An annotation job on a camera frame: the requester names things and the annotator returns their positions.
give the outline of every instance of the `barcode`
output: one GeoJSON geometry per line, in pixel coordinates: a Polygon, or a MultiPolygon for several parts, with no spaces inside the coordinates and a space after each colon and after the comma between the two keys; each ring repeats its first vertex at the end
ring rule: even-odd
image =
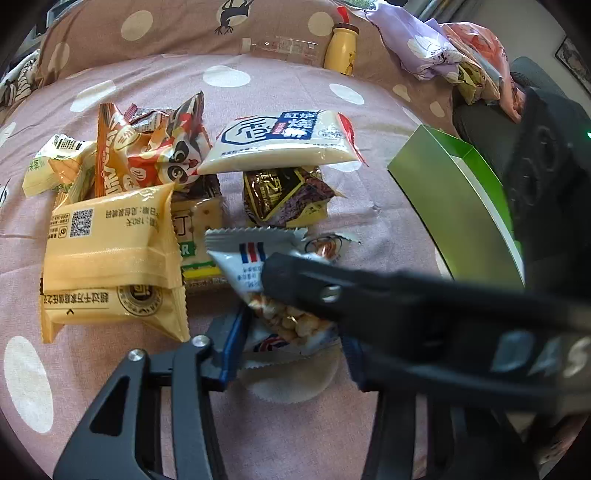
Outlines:
{"type": "Polygon", "coordinates": [[[72,213],[72,228],[70,228],[70,237],[89,236],[92,227],[93,209],[77,210],[72,213]]]}
{"type": "Polygon", "coordinates": [[[56,135],[53,145],[56,148],[63,148],[64,150],[80,150],[82,142],[78,142],[70,137],[58,137],[56,135]]]}

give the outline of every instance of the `clear water bottle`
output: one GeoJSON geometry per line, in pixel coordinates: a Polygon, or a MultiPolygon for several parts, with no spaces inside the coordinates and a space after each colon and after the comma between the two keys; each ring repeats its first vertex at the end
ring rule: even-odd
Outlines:
{"type": "Polygon", "coordinates": [[[318,44],[271,35],[261,39],[243,38],[240,53],[312,65],[318,61],[318,44]]]}

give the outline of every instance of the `black reindeer silhouette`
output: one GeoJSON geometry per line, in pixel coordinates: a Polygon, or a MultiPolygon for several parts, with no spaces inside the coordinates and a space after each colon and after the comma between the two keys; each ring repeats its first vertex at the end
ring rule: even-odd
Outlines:
{"type": "Polygon", "coordinates": [[[239,7],[233,6],[234,0],[227,0],[226,3],[222,5],[222,14],[220,15],[220,26],[215,29],[215,32],[218,35],[222,34],[222,29],[225,28],[224,35],[228,32],[232,33],[234,29],[230,26],[230,19],[232,17],[240,17],[241,15],[246,15],[248,17],[248,12],[254,0],[244,0],[242,5],[239,7]]]}

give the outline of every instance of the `white wall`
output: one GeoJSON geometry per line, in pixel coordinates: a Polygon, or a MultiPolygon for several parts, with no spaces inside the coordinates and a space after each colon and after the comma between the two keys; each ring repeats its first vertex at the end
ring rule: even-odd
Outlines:
{"type": "Polygon", "coordinates": [[[565,38],[558,22],[536,0],[485,0],[471,18],[499,38],[510,61],[531,58],[591,116],[591,97],[554,53],[565,38]]]}

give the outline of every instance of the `plastic wrapper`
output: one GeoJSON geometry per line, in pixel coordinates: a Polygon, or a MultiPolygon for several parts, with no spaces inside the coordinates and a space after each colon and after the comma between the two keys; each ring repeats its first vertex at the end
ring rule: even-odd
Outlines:
{"type": "Polygon", "coordinates": [[[173,189],[169,183],[54,210],[44,293],[121,285],[181,287],[170,210],[173,189]]]}
{"type": "Polygon", "coordinates": [[[112,103],[101,104],[96,196],[165,183],[174,183],[175,190],[192,198],[203,196],[209,190],[219,192],[215,176],[197,182],[200,178],[197,166],[210,149],[202,114],[202,92],[185,101],[170,115],[163,111],[149,111],[143,120],[134,118],[129,112],[126,117],[112,103]],[[128,118],[141,131],[155,130],[140,133],[128,118]]]}
{"type": "Polygon", "coordinates": [[[342,113],[298,110],[239,118],[219,135],[199,174],[305,167],[361,160],[342,113]]]}
{"type": "Polygon", "coordinates": [[[64,325],[133,321],[143,322],[180,342],[190,338],[184,287],[169,290],[127,285],[41,293],[39,307],[43,343],[52,343],[64,325]]]}
{"type": "Polygon", "coordinates": [[[335,195],[322,181],[318,167],[273,168],[246,171],[244,207],[258,226],[299,228],[327,217],[327,204],[335,195]]]}
{"type": "Polygon", "coordinates": [[[22,190],[27,197],[57,189],[63,202],[79,202],[94,178],[96,142],[81,142],[63,134],[53,135],[31,161],[22,190]]]}
{"type": "Polygon", "coordinates": [[[205,232],[224,227],[223,198],[173,202],[171,209],[187,293],[226,286],[226,277],[205,248],[205,232]]]}
{"type": "Polygon", "coordinates": [[[261,319],[246,343],[246,351],[266,353],[273,361],[290,361],[334,345],[338,334],[332,322],[269,299],[262,292],[261,271],[273,253],[298,255],[329,261],[317,253],[331,252],[335,260],[349,240],[340,234],[306,239],[306,229],[246,228],[209,230],[207,252],[222,270],[230,285],[261,319]],[[335,240],[326,249],[329,238],[335,240]]]}

